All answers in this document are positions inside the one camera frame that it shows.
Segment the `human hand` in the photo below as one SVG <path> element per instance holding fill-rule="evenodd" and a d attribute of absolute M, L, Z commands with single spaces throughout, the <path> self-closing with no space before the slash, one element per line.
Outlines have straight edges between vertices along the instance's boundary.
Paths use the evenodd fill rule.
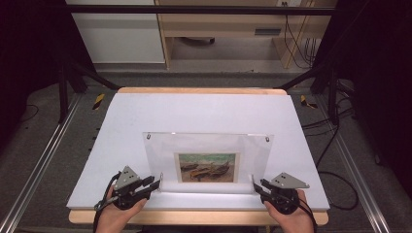
<path fill-rule="evenodd" d="M 107 199 L 112 195 L 113 187 L 109 189 Z M 137 215 L 145 206 L 148 199 L 138 201 L 132 208 L 128 210 L 120 210 L 114 204 L 110 204 L 103 209 L 97 224 L 96 233 L 121 233 L 130 219 Z"/>
<path fill-rule="evenodd" d="M 306 208 L 306 205 L 302 203 L 304 201 L 306 203 L 306 196 L 303 190 L 298 189 L 297 195 L 299 196 L 300 205 Z M 285 233 L 313 233 L 313 222 L 311 217 L 308 216 L 302 209 L 297 208 L 295 212 L 290 215 L 283 215 L 279 213 L 269 202 L 263 202 L 264 206 L 266 207 L 269 215 L 272 216 L 279 224 L 281 225 L 282 229 Z"/>

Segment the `painting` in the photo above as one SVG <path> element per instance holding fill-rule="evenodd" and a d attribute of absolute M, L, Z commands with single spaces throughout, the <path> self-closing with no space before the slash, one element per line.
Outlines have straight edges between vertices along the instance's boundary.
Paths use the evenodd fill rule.
<path fill-rule="evenodd" d="M 238 153 L 175 153 L 180 183 L 236 183 Z"/>

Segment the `white cabinet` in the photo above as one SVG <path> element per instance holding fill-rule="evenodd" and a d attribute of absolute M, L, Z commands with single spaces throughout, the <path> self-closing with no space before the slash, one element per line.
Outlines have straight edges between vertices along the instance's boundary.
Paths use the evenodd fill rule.
<path fill-rule="evenodd" d="M 153 0 L 66 0 L 67 4 L 153 5 Z M 73 14 L 93 63 L 164 63 L 157 17 Z"/>

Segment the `black cable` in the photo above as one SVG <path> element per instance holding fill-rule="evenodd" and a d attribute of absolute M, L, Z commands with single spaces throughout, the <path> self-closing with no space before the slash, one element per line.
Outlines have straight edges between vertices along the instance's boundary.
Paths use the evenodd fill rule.
<path fill-rule="evenodd" d="M 117 174 L 115 174 L 110 179 L 109 184 L 106 187 L 106 191 L 104 192 L 102 200 L 99 201 L 96 206 L 104 206 L 105 205 L 105 203 L 107 201 L 107 195 L 109 194 L 110 187 L 112 186 L 113 181 L 117 180 L 120 177 L 120 174 L 121 174 L 121 172 L 118 172 Z M 95 233 L 96 230 L 97 230 L 97 225 L 99 224 L 99 219 L 100 219 L 100 216 L 102 215 L 103 209 L 104 209 L 104 207 L 101 208 L 99 211 L 96 211 L 96 214 L 94 215 L 93 233 Z"/>
<path fill-rule="evenodd" d="M 293 204 L 294 206 L 297 206 L 297 208 L 300 208 L 304 213 L 306 213 L 306 214 L 310 217 L 310 219 L 311 219 L 311 221 L 312 221 L 313 232 L 316 233 L 316 232 L 318 231 L 318 223 L 316 222 L 315 217 L 313 216 L 312 209 L 309 207 L 309 205 L 308 205 L 305 201 L 303 201 L 302 199 L 299 198 L 299 201 L 301 201 L 302 203 L 304 203 L 305 206 L 307 207 L 307 209 L 306 209 L 304 206 L 300 205 L 300 202 L 299 202 L 299 204 L 296 204 L 296 203 L 293 202 L 293 200 L 291 200 L 291 198 L 288 198 L 288 197 L 286 197 L 286 196 L 284 196 L 284 195 L 281 195 L 281 194 L 279 194 L 279 193 L 274 193 L 274 194 L 275 194 L 277 197 L 280 197 L 280 198 L 284 199 L 285 201 Z"/>
<path fill-rule="evenodd" d="M 342 101 L 345 101 L 345 100 L 350 100 L 350 101 L 351 101 L 352 98 L 351 98 L 351 97 L 346 97 L 346 98 L 340 99 L 340 100 L 337 102 L 337 106 L 339 106 L 339 104 L 340 104 Z M 348 109 L 342 111 L 341 113 L 339 113 L 338 115 L 341 117 L 341 116 L 343 116 L 344 114 L 349 113 L 349 112 L 352 111 L 352 110 L 353 110 L 352 107 L 351 107 L 351 108 L 348 108 Z M 324 124 L 325 124 L 326 122 L 328 122 L 328 121 L 329 121 L 329 118 L 323 119 L 323 120 L 320 120 L 320 121 L 315 122 L 315 123 L 311 123 L 311 124 L 308 124 L 308 125 L 303 125 L 302 128 L 303 128 L 303 129 L 305 129 L 305 128 L 307 129 L 307 128 L 309 128 L 309 127 L 315 127 L 316 125 L 319 125 L 319 124 L 324 125 Z M 326 155 L 327 149 L 330 147 L 331 143 L 333 142 L 333 139 L 336 137 L 337 132 L 338 132 L 338 130 L 339 130 L 339 126 L 340 126 L 340 124 L 338 123 L 338 124 L 336 125 L 336 127 L 334 128 L 334 133 L 333 133 L 332 137 L 330 138 L 329 142 L 327 143 L 324 151 L 322 152 L 321 157 L 320 157 L 320 158 L 318 159 L 318 161 L 316 162 L 316 168 L 317 168 L 317 169 L 318 169 L 318 167 L 319 167 L 322 159 L 323 159 L 324 156 Z M 326 174 L 326 175 L 334 176 L 335 178 L 340 179 L 341 181 L 343 181 L 344 183 L 346 183 L 346 184 L 354 191 L 354 193 L 355 193 L 355 203 L 354 203 L 352 206 L 350 206 L 350 207 L 342 207 L 342 206 L 335 205 L 333 202 L 329 203 L 330 206 L 332 206 L 332 207 L 334 207 L 334 208 L 336 208 L 336 209 L 342 210 L 342 211 L 352 211 L 354 208 L 357 207 L 357 205 L 359 204 L 360 198 L 359 198 L 359 195 L 358 195 L 357 190 L 355 189 L 355 187 L 354 187 L 349 181 L 347 181 L 347 180 L 344 179 L 343 177 L 341 177 L 341 176 L 339 176 L 339 175 L 337 175 L 337 174 L 331 173 L 331 172 L 318 171 L 318 173 L 319 173 L 319 174 Z"/>
<path fill-rule="evenodd" d="M 332 129 L 329 129 L 329 130 L 327 130 L 327 131 L 324 131 L 324 132 L 322 132 L 322 133 L 317 133 L 317 134 L 305 134 L 305 137 L 314 137 L 314 136 L 321 136 L 321 135 L 325 135 L 326 133 L 328 133 L 328 132 L 330 132 L 330 131 L 333 131 L 333 130 L 335 130 L 336 128 L 332 128 Z"/>
<path fill-rule="evenodd" d="M 37 107 L 36 105 L 27 105 L 27 107 L 34 107 L 36 109 L 36 113 L 34 113 L 34 115 L 29 117 L 29 118 L 22 119 L 20 121 L 20 123 L 30 120 L 31 118 L 33 118 L 34 116 L 36 116 L 39 113 L 39 107 Z"/>
<path fill-rule="evenodd" d="M 359 196 L 358 196 L 357 190 L 355 189 L 355 187 L 354 187 L 348 180 L 344 179 L 343 177 L 341 177 L 341 176 L 339 176 L 339 175 L 337 175 L 337 174 L 331 173 L 331 172 L 318 171 L 318 173 L 319 173 L 319 174 L 326 174 L 326 175 L 334 176 L 334 177 L 340 179 L 341 181 L 343 181 L 344 183 L 346 183 L 346 184 L 354 191 L 354 193 L 355 193 L 355 203 L 354 203 L 352 206 L 350 206 L 350 207 L 341 207 L 341 206 L 335 205 L 333 202 L 332 202 L 332 203 L 329 203 L 330 206 L 332 206 L 332 207 L 334 207 L 334 208 L 336 208 L 336 209 L 342 210 L 342 211 L 352 211 L 352 210 L 354 210 L 354 209 L 357 207 L 357 205 L 359 204 L 360 198 L 359 198 Z"/>

